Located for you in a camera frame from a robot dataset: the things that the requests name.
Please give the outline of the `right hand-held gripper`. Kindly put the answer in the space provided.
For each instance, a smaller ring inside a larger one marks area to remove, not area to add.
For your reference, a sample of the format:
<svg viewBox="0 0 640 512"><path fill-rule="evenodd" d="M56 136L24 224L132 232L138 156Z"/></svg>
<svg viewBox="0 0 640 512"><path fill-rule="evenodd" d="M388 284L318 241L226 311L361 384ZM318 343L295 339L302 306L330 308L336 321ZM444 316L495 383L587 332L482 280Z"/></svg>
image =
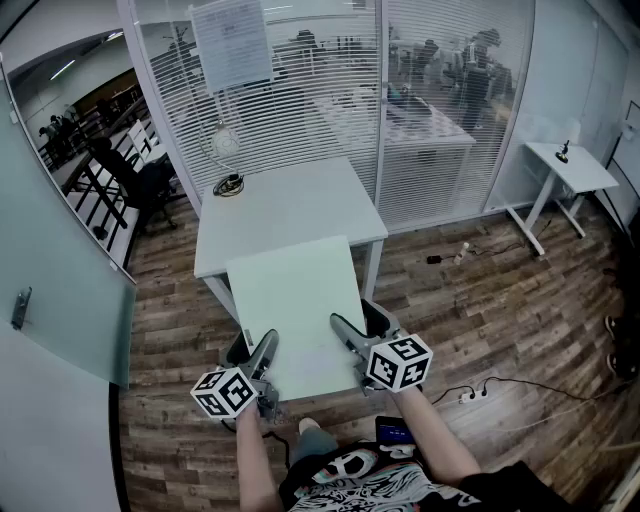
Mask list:
<svg viewBox="0 0 640 512"><path fill-rule="evenodd" d="M342 343L354 353L364 353L356 376L365 392L399 393L421 385L433 360L433 351L417 335L393 339L401 326L395 315L379 304L361 299L366 333L339 314L330 315L330 326ZM371 344L370 338L388 340Z"/></svg>

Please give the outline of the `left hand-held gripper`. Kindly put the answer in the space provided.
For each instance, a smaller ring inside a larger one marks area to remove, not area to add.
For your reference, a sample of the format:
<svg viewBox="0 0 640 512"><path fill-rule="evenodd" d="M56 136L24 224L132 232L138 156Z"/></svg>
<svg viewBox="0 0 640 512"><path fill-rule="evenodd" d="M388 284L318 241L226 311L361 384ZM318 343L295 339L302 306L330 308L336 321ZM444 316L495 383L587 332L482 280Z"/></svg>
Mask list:
<svg viewBox="0 0 640 512"><path fill-rule="evenodd" d="M220 354L218 369L204 373L191 389L190 394L206 416L214 420L236 419L251 403L258 407L262 418L275 417L279 394L272 385L262 379L269 370L279 344L279 334L269 330L252 354L251 379L240 369L251 357L244 334L240 332L234 341Z"/></svg>

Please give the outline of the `person's right forearm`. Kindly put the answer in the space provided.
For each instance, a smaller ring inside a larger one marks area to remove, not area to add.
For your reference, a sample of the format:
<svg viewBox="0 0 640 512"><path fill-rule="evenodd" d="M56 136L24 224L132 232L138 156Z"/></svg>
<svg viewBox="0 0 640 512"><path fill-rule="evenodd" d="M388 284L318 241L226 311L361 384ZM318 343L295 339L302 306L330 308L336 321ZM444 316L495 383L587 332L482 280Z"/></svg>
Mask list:
<svg viewBox="0 0 640 512"><path fill-rule="evenodd" d="M438 483L457 487L465 478L482 472L475 457L420 390L411 387L392 393L391 398Z"/></svg>

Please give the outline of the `person's left forearm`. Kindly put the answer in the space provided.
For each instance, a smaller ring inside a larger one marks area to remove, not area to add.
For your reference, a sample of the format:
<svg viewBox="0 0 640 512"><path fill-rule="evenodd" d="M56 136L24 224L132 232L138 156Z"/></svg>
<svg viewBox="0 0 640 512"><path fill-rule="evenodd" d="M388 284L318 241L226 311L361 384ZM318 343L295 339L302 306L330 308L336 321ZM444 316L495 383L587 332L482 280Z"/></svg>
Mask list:
<svg viewBox="0 0 640 512"><path fill-rule="evenodd" d="M283 512L259 419L255 401L236 418L240 511Z"/></svg>

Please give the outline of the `black phone with lit screen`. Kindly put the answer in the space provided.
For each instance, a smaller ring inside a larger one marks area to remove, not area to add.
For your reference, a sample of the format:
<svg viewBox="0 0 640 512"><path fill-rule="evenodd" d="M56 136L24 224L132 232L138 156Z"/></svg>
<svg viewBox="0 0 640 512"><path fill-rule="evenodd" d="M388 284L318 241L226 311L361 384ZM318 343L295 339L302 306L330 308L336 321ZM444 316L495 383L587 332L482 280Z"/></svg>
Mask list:
<svg viewBox="0 0 640 512"><path fill-rule="evenodd" d="M385 445L414 444L415 440L402 418L377 416L375 418L376 441Z"/></svg>

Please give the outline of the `person's jeans leg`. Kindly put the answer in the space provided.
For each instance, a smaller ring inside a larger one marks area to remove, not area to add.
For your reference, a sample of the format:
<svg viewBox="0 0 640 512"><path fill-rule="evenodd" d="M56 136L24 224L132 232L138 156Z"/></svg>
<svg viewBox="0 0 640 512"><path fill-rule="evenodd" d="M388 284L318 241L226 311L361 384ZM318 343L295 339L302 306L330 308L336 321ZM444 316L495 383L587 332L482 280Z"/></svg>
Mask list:
<svg viewBox="0 0 640 512"><path fill-rule="evenodd" d="M335 438L321 429L311 426L304 430L291 454L291 466L311 456L322 456L339 448Z"/></svg>

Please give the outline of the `white table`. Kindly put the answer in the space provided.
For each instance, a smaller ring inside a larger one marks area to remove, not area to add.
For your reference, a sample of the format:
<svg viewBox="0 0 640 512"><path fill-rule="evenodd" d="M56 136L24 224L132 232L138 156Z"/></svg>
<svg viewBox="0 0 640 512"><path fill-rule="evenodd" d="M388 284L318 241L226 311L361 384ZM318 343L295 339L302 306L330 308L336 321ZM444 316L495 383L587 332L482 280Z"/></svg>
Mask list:
<svg viewBox="0 0 640 512"><path fill-rule="evenodd" d="M239 319L223 279L229 261L339 235L367 247L362 296L373 298L388 231L347 158L251 174L243 184L232 197L204 194L194 264L231 318Z"/></svg>

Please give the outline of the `black printed shirt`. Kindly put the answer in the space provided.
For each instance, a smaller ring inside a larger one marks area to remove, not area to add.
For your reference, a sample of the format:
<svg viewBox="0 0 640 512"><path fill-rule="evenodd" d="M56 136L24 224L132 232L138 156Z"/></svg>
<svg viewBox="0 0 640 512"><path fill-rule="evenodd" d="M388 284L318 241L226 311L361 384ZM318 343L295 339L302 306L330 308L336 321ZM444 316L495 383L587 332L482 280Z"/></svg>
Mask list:
<svg viewBox="0 0 640 512"><path fill-rule="evenodd" d="M413 444L357 442L307 456L279 494L288 512L574 512L522 462L438 483Z"/></svg>

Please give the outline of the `black office chair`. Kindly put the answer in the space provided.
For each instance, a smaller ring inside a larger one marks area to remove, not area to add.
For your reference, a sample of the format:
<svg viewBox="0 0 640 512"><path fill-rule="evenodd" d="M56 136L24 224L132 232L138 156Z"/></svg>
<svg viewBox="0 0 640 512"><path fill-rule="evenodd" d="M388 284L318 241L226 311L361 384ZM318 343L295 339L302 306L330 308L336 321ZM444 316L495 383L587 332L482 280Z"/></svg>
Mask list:
<svg viewBox="0 0 640 512"><path fill-rule="evenodd" d="M176 189L171 185L175 171L166 160L145 164L139 171L112 147L108 138L89 141L89 153L108 171L118 183L124 204L138 211L136 231L146 232L146 225L154 214L160 212L171 229L177 224L167 212L166 205L173 201Z"/></svg>

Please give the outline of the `white horizontal blinds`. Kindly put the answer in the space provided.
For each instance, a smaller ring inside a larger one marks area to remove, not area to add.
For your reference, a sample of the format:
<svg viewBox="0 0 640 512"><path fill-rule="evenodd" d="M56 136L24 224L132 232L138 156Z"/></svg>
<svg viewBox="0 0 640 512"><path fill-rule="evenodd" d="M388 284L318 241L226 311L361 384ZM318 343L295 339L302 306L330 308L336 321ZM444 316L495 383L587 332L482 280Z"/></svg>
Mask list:
<svg viewBox="0 0 640 512"><path fill-rule="evenodd" d="M488 206L535 0L119 0L199 195L344 157L392 231Z"/></svg>

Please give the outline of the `globe desk lamp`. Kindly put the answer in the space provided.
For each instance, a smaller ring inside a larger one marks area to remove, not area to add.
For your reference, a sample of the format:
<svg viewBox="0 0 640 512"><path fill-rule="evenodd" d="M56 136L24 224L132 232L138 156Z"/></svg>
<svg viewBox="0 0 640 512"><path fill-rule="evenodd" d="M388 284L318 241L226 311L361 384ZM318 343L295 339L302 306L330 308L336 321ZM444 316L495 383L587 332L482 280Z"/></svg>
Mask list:
<svg viewBox="0 0 640 512"><path fill-rule="evenodd" d="M237 133L229 128L222 118L219 118L210 136L205 136L204 126L200 127L198 143L200 150L209 161L227 172L227 175L214 185L213 195L230 198L240 194L244 189L242 173L223 161L224 158L234 156L239 151L240 139Z"/></svg>

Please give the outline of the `large white desk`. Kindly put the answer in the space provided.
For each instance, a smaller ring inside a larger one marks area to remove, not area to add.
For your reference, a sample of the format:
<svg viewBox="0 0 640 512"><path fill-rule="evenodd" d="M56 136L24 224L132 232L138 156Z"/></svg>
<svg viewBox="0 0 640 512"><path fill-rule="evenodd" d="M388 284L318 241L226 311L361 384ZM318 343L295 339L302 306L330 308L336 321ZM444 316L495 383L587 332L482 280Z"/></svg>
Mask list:
<svg viewBox="0 0 640 512"><path fill-rule="evenodd" d="M343 149L350 152L378 149L379 112L373 99L356 92L338 98L314 99L313 103ZM465 151L476 144L471 135L435 107L431 108L430 116L417 120L388 113L385 123L386 150L453 148Z"/></svg>

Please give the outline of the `frosted glass door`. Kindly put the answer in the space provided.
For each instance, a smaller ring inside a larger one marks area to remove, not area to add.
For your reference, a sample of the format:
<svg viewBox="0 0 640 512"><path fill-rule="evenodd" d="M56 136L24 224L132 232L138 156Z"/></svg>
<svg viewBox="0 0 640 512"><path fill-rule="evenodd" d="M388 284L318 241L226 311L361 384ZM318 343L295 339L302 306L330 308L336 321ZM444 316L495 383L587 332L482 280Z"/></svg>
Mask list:
<svg viewBox="0 0 640 512"><path fill-rule="evenodd" d="M21 330L41 347L126 388L135 283L95 240L44 167L0 55L0 318L32 287Z"/></svg>

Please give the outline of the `black metal railing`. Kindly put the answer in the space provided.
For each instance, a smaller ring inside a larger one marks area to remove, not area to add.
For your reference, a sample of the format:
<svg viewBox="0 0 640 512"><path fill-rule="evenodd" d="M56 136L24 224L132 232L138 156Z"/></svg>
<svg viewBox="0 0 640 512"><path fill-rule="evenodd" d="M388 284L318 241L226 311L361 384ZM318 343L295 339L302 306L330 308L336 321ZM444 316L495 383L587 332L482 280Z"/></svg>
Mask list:
<svg viewBox="0 0 640 512"><path fill-rule="evenodd" d="M39 150L71 208L97 241L111 251L128 235L135 211L125 205L117 179L91 156L89 142L96 138L109 139L113 149L140 168L157 144L146 101L142 97L134 100L109 126L103 116L93 112L71 132L68 149L46 144Z"/></svg>

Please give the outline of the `black shoe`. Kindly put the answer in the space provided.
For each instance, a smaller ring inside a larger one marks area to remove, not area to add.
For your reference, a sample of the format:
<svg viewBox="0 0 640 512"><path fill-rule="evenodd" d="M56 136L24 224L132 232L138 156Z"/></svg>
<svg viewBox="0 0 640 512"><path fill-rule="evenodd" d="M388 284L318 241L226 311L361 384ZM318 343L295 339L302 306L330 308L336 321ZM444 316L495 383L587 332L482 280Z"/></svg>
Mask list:
<svg viewBox="0 0 640 512"><path fill-rule="evenodd" d="M640 372L639 363L622 353L609 353L605 361L609 370L625 381L635 379Z"/></svg>
<svg viewBox="0 0 640 512"><path fill-rule="evenodd" d="M640 319L631 316L614 318L607 315L604 326L616 345L634 344L640 339Z"/></svg>

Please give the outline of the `small white side desk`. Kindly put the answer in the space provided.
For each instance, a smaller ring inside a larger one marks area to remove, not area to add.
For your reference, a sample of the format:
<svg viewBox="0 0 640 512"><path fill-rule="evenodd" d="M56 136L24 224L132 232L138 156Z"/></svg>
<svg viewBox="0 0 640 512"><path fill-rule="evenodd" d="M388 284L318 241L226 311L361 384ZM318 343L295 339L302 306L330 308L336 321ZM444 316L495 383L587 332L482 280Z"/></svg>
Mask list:
<svg viewBox="0 0 640 512"><path fill-rule="evenodd" d="M606 190L617 187L618 181L582 146L569 145L568 163L560 162L555 153L559 147L549 143L527 142L528 148L548 168L549 173L533 204L528 216L523 220L513 207L508 206L506 211L515 221L528 242L533 246L539 256L545 255L545 250L533 233L532 228L536 223L543 207L548 202L551 192L557 180L561 180L575 195L576 198L567 209L561 201L554 202L566 217L580 238L586 236L584 230L576 220L576 214L580 209L584 195L587 193Z"/></svg>

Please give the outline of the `white paper notice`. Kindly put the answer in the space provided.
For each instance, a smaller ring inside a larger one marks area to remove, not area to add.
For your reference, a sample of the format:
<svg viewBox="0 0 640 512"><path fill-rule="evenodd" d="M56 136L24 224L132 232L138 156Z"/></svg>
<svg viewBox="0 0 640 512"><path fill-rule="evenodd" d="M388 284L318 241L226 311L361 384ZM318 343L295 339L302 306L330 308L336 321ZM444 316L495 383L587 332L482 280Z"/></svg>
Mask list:
<svg viewBox="0 0 640 512"><path fill-rule="evenodd" d="M272 57L260 0L213 0L189 7L188 14L211 95L272 79Z"/></svg>

